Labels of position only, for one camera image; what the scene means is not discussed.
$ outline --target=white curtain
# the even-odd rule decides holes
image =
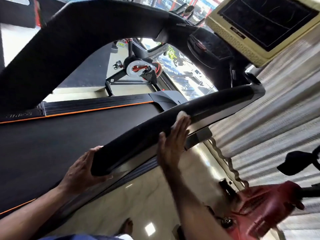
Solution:
[[[312,152],[320,145],[320,27],[282,52],[258,79],[266,95],[210,127],[216,150],[245,185],[319,183],[313,165],[294,176],[276,167],[288,152]],[[320,239],[320,198],[303,203],[305,211],[295,211],[279,226],[288,240]]]

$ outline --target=monitor screen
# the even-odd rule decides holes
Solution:
[[[296,0],[231,0],[218,15],[269,52],[318,13]]]

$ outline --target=orange line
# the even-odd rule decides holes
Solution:
[[[22,119],[22,120],[4,121],[4,122],[0,122],[0,124],[6,124],[6,123],[12,123],[12,122],[18,122],[18,121],[26,121],[26,120],[35,120],[35,119],[42,119],[42,118],[50,118],[50,117],[62,116],[62,115],[72,115],[72,114],[79,114],[79,113],[91,112],[91,111],[96,111],[96,110],[113,109],[113,108],[119,108],[119,107],[131,106],[131,105],[138,105],[138,104],[148,104],[148,103],[153,103],[153,101],[147,101],[147,102],[142,102],[142,103],[134,103],[134,104],[123,104],[123,105],[111,106],[111,107],[106,107],[106,108],[88,109],[88,110],[75,111],[75,112],[70,112],[70,113],[52,114],[52,115],[46,115],[46,116],[42,116],[42,117],[28,118],[28,119]]]
[[[23,204],[21,204],[21,205],[18,205],[18,206],[16,206],[16,207],[13,207],[13,208],[11,208],[11,209],[9,209],[9,210],[6,210],[6,211],[4,211],[4,212],[1,212],[0,215],[5,214],[5,213],[7,213],[7,212],[9,212],[9,211],[11,211],[11,210],[17,209],[17,208],[20,207],[20,206],[24,206],[24,205],[26,205],[26,204],[34,201],[34,200],[36,200],[36,199],[29,200],[28,202],[25,202],[25,203],[23,203]]]

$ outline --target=foot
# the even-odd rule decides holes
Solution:
[[[134,230],[134,223],[132,222],[132,220],[130,218],[127,218],[124,221],[124,223],[121,225],[121,227],[118,231],[118,235],[128,234],[128,235],[132,236],[133,230]]]

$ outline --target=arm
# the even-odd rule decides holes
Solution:
[[[28,240],[74,195],[112,176],[94,177],[90,169],[97,146],[82,155],[68,170],[61,183],[40,198],[0,220],[0,240]]]
[[[208,209],[185,185],[178,168],[184,144],[189,134],[190,117],[179,119],[166,138],[162,132],[158,144],[158,164],[170,186],[184,235],[187,240],[230,240],[231,237],[216,222]]]

